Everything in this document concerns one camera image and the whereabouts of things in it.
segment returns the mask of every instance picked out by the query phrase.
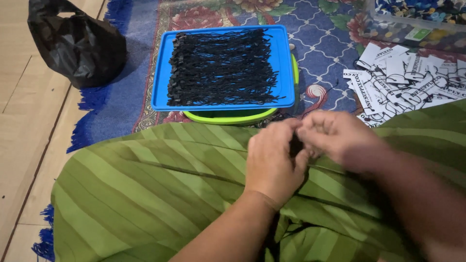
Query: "green sarong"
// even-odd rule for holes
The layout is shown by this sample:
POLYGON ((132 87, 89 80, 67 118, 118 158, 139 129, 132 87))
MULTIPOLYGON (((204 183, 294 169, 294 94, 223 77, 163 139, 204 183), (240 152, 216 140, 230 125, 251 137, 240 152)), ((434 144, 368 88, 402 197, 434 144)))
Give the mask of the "green sarong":
MULTIPOLYGON (((375 131, 466 188, 466 100, 405 113, 375 131)), ((81 149, 52 191, 56 261, 169 260, 240 196, 247 143, 257 132, 169 123, 81 149)), ((417 260, 383 196, 318 159, 276 216, 260 260, 417 260)))

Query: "plastic storage box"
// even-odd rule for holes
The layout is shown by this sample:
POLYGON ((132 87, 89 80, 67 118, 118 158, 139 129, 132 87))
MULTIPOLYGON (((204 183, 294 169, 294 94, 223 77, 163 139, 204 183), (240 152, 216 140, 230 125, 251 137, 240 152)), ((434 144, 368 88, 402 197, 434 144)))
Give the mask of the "plastic storage box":
POLYGON ((379 41, 399 43, 466 54, 466 25, 378 14, 375 0, 366 0, 359 35, 379 41))

